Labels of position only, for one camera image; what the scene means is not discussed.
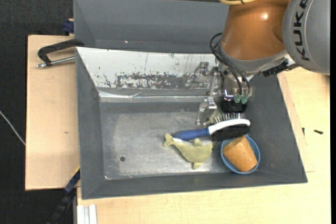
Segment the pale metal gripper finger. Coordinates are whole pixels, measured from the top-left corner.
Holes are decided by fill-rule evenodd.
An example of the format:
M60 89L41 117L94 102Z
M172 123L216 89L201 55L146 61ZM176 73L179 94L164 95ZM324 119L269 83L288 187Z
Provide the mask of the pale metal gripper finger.
M214 98L204 99L199 107L197 112L197 125L210 125L215 122L214 118L218 112L218 107Z
M210 82L213 78L214 70L209 62L201 61L193 73L194 83Z

